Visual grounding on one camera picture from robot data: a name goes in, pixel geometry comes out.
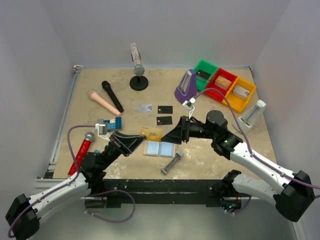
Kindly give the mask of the gold card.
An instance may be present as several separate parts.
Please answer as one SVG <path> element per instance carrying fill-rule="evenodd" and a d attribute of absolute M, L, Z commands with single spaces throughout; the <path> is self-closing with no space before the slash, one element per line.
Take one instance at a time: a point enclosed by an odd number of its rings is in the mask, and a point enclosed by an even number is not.
<path fill-rule="evenodd" d="M 140 129 L 140 135 L 145 136 L 147 141 L 160 142 L 163 136 L 163 129 L 156 127 L 143 126 Z"/>

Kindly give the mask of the silver VIP card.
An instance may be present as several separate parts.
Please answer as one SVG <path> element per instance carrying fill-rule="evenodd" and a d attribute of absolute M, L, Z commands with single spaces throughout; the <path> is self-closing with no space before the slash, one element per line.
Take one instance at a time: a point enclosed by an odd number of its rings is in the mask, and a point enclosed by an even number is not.
<path fill-rule="evenodd" d="M 151 113 L 152 112 L 152 105 L 151 104 L 139 104 L 137 106 L 138 113 Z"/>

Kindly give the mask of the black VIP card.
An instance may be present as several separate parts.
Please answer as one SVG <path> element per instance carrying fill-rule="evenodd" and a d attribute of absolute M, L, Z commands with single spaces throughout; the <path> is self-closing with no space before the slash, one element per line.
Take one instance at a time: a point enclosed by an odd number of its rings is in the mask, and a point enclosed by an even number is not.
<path fill-rule="evenodd" d="M 171 116 L 158 116 L 156 118 L 156 124 L 158 126 L 166 126 L 166 125 L 172 125 L 173 119 Z"/>
<path fill-rule="evenodd" d="M 173 106 L 171 105 L 159 105 L 157 108 L 158 114 L 173 114 Z"/>

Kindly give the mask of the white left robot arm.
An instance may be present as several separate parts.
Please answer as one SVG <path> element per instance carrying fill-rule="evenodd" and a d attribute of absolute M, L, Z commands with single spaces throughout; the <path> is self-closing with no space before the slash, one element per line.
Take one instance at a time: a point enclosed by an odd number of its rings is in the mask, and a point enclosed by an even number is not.
<path fill-rule="evenodd" d="M 9 224 L 8 237 L 26 240 L 40 228 L 40 221 L 59 208 L 82 197 L 106 195 L 104 177 L 107 169 L 119 156 L 128 157 L 144 141 L 144 135 L 126 135 L 118 131 L 108 138 L 101 153 L 87 152 L 80 168 L 59 184 L 30 197 L 17 196 L 5 219 Z"/>

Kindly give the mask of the beige card holder wallet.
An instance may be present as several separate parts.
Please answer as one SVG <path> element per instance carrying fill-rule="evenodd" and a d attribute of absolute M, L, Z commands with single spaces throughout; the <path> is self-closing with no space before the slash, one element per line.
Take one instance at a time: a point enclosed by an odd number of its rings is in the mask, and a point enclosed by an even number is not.
<path fill-rule="evenodd" d="M 173 158 L 176 154 L 177 149 L 177 145 L 173 143 L 147 140 L 144 145 L 143 155 Z"/>

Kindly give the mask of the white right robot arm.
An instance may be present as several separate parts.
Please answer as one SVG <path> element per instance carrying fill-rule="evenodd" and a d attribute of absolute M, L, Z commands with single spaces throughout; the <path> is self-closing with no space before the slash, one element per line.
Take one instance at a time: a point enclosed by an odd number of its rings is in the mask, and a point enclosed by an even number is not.
<path fill-rule="evenodd" d="M 209 111 L 205 122 L 181 116 L 177 126 L 161 141 L 180 145 L 190 138 L 210 139 L 216 154 L 259 177 L 253 179 L 237 171 L 229 173 L 222 187 L 228 196 L 241 193 L 264 200 L 291 222 L 298 222 L 316 198 L 307 173 L 302 170 L 293 172 L 254 151 L 247 142 L 228 130 L 228 121 L 219 110 Z"/>

